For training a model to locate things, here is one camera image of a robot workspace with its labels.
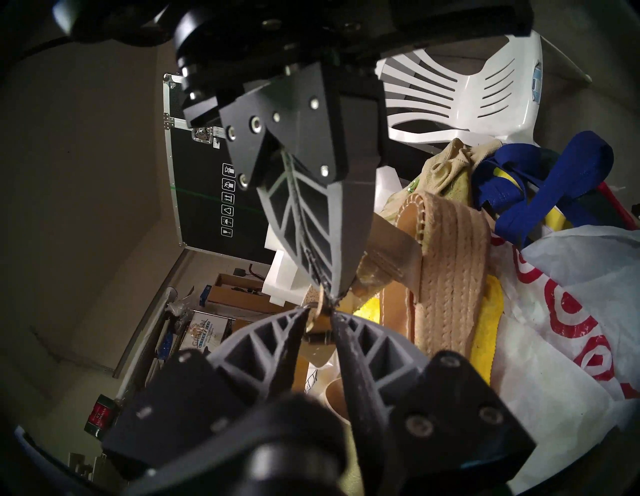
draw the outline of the label sticker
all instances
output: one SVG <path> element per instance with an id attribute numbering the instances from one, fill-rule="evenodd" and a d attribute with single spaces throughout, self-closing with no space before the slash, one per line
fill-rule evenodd
<path id="1" fill-rule="evenodd" d="M 222 164 L 222 175 L 227 177 L 236 177 L 236 170 L 231 164 Z"/>
<path id="2" fill-rule="evenodd" d="M 222 178 L 222 189 L 226 189 L 227 191 L 235 191 L 236 182 L 233 179 Z"/>

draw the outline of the blue strap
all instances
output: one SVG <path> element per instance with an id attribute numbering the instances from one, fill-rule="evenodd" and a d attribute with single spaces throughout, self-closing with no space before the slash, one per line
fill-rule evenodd
<path id="1" fill-rule="evenodd" d="M 578 205 L 578 196 L 595 189 L 613 166 L 613 150 L 593 131 L 576 134 L 558 157 L 546 179 L 542 179 L 540 149 L 533 145 L 504 145 L 484 160 L 472 176 L 474 203 L 481 208 L 488 202 L 500 213 L 495 233 L 518 246 L 525 246 L 527 234 L 558 206 L 574 227 L 601 224 Z M 498 167 L 520 186 L 493 175 Z M 527 204 L 525 181 L 539 187 Z"/>

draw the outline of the white plastic chair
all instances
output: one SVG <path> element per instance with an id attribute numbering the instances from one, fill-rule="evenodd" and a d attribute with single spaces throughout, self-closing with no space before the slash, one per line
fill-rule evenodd
<path id="1" fill-rule="evenodd" d="M 388 116 L 389 138 L 429 152 L 433 147 L 428 143 L 453 138 L 470 146 L 495 138 L 535 145 L 533 127 L 542 90 L 540 36 L 531 31 L 525 38 L 507 38 L 509 42 L 471 76 L 441 66 L 422 49 L 378 61 L 376 74 L 384 82 L 387 108 L 410 109 Z M 404 70 L 392 67 L 396 64 L 390 65 L 391 59 Z M 414 120 L 440 122 L 455 129 L 423 133 L 394 129 Z"/>

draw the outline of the screw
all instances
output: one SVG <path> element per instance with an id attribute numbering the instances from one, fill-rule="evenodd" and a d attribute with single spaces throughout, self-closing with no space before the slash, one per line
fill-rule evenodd
<path id="1" fill-rule="evenodd" d="M 361 27 L 362 25 L 359 22 L 345 22 L 342 31 L 344 34 L 350 35 L 359 31 Z"/>
<path id="2" fill-rule="evenodd" d="M 262 21 L 262 28 L 265 31 L 278 31 L 282 26 L 282 21 L 280 19 L 267 19 Z"/>
<path id="3" fill-rule="evenodd" d="M 251 117 L 249 121 L 249 127 L 255 134 L 259 134 L 262 130 L 262 124 L 260 124 L 260 118 L 257 115 Z"/>
<path id="4" fill-rule="evenodd" d="M 229 419 L 226 417 L 220 417 L 218 420 L 213 422 L 213 424 L 211 424 L 210 429 L 211 429 L 211 432 L 218 433 L 228 425 L 229 425 Z"/>
<path id="5" fill-rule="evenodd" d="M 492 406 L 483 406 L 478 412 L 478 415 L 480 415 L 480 418 L 487 424 L 491 424 L 492 426 L 499 426 L 504 422 L 502 412 Z"/>
<path id="6" fill-rule="evenodd" d="M 458 360 L 455 356 L 445 355 L 440 359 L 440 363 L 445 367 L 449 367 L 454 369 L 455 367 L 460 366 L 460 360 Z"/>
<path id="7" fill-rule="evenodd" d="M 146 406 L 139 412 L 136 412 L 136 417 L 139 418 L 140 420 L 143 420 L 143 419 L 146 419 L 153 412 L 154 412 L 153 408 L 151 408 L 150 406 Z"/>
<path id="8" fill-rule="evenodd" d="M 404 421 L 404 426 L 409 434 L 419 438 L 427 438 L 433 434 L 433 424 L 420 414 L 409 415 Z"/>

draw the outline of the green line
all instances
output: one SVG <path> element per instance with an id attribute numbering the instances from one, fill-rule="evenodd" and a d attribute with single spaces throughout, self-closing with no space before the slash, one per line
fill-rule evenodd
<path id="1" fill-rule="evenodd" d="M 199 198 L 213 200 L 214 202 L 218 202 L 220 204 L 222 203 L 222 199 L 216 198 L 215 196 L 203 195 L 202 193 L 196 193 L 195 191 L 189 191 L 188 189 L 176 188 L 175 186 L 171 186 L 171 189 L 174 189 L 179 193 L 184 193 L 185 195 L 198 196 Z M 246 207 L 244 205 L 232 205 L 232 207 L 240 210 L 247 210 L 249 212 L 254 212 L 255 214 L 264 216 L 264 212 L 262 210 L 252 209 L 251 207 Z"/>

